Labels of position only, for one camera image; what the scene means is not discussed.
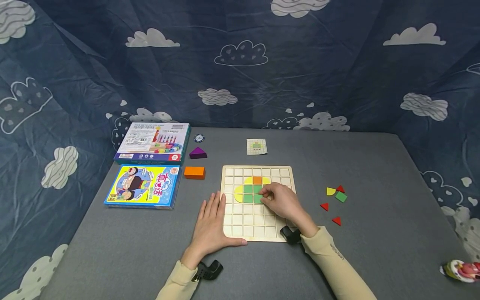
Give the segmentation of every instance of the purple block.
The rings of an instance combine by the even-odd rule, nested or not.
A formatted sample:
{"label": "purple block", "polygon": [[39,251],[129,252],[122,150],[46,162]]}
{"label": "purple block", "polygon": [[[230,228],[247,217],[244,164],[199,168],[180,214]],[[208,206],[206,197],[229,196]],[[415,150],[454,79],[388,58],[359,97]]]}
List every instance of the purple block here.
{"label": "purple block", "polygon": [[192,152],[190,152],[191,159],[197,158],[207,158],[207,153],[202,150],[200,147],[196,147]]}

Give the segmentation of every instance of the sleeve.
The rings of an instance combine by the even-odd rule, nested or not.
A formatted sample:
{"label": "sleeve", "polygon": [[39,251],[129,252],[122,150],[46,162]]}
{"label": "sleeve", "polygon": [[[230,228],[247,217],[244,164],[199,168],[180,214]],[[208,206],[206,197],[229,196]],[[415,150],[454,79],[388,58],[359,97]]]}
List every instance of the sleeve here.
{"label": "sleeve", "polygon": [[156,300],[189,300],[198,285],[198,281],[192,282],[195,274],[197,274],[197,268],[190,270],[177,261]]}
{"label": "sleeve", "polygon": [[376,300],[367,284],[335,247],[332,236],[323,226],[311,238],[301,236],[305,252],[325,275],[337,300]]}

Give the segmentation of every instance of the green square tile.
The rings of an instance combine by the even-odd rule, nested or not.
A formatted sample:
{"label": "green square tile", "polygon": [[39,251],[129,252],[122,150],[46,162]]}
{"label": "green square tile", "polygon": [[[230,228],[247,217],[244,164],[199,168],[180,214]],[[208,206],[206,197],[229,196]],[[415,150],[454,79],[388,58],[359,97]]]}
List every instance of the green square tile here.
{"label": "green square tile", "polygon": [[345,200],[347,199],[347,195],[342,192],[338,192],[336,193],[335,198],[337,198],[340,202],[345,202]]}
{"label": "green square tile", "polygon": [[253,203],[253,195],[243,195],[243,203]]}
{"label": "green square tile", "polygon": [[263,198],[262,195],[253,195],[253,202],[258,203],[258,204],[262,204],[262,201],[260,201],[260,199],[262,199],[262,198]]}
{"label": "green square tile", "polygon": [[243,192],[246,193],[246,194],[253,193],[253,186],[252,185],[244,185],[243,186]]}
{"label": "green square tile", "polygon": [[253,193],[258,194],[258,192],[262,189],[263,185],[254,185],[253,186]]}

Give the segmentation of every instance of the hand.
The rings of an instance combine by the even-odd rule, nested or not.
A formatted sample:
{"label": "hand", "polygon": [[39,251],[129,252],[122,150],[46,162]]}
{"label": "hand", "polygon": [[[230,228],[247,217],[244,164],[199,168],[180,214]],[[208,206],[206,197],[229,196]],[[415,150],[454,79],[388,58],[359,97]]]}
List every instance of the hand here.
{"label": "hand", "polygon": [[190,270],[194,270],[208,254],[228,246],[244,246],[247,241],[241,238],[227,238],[223,233],[223,217],[225,215],[225,195],[220,191],[212,193],[210,199],[203,200],[193,230],[190,245],[183,253],[180,262]]}
{"label": "hand", "polygon": [[263,204],[277,215],[295,223],[305,237],[311,238],[317,233],[318,227],[301,207],[297,195],[287,186],[274,182],[265,185],[258,193],[263,195],[260,200]]}

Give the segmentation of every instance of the gray table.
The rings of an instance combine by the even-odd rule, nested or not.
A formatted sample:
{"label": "gray table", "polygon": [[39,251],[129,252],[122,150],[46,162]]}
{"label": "gray table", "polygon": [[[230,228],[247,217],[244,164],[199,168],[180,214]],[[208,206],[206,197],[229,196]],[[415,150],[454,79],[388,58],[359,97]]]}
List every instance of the gray table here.
{"label": "gray table", "polygon": [[[205,135],[201,144],[192,141],[197,133]],[[201,146],[208,158],[184,165],[205,166],[205,180],[182,179],[173,211],[109,209],[103,200],[114,164],[41,299],[154,299],[190,241],[201,200],[220,188],[223,165],[291,166],[304,208],[379,300],[478,299],[478,285],[439,273],[441,262],[468,256],[395,135],[193,128],[192,137],[187,152]],[[266,139],[268,154],[247,156],[247,138]],[[325,195],[339,184],[344,204]],[[213,259],[224,270],[201,282],[194,299],[335,298],[300,245],[250,242],[204,261]]]}

